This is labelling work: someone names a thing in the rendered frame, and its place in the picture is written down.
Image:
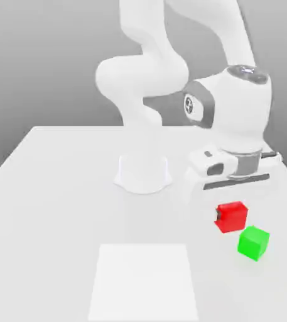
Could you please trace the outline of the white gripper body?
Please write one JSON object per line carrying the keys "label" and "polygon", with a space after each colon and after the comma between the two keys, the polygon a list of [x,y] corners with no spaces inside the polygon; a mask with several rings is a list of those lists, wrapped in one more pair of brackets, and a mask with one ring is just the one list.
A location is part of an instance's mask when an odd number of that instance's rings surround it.
{"label": "white gripper body", "polygon": [[202,177],[196,173],[185,175],[185,202],[230,201],[246,191],[249,184],[267,181],[268,173],[255,174],[242,179],[230,179],[221,175]]}

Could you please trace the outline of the small red cube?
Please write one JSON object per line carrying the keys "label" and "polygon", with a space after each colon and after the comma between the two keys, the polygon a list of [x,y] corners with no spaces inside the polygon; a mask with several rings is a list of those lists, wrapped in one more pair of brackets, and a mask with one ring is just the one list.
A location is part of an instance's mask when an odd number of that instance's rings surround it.
{"label": "small red cube", "polygon": [[245,228],[248,208],[240,201],[220,204],[221,219],[217,227],[222,233],[240,231]]}

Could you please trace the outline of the small green cube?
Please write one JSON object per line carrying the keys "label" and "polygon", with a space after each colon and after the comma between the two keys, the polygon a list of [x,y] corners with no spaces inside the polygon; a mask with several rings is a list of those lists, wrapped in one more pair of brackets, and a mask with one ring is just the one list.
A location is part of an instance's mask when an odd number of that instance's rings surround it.
{"label": "small green cube", "polygon": [[270,233],[256,226],[248,226],[239,236],[237,251],[248,258],[258,261],[265,253]]}

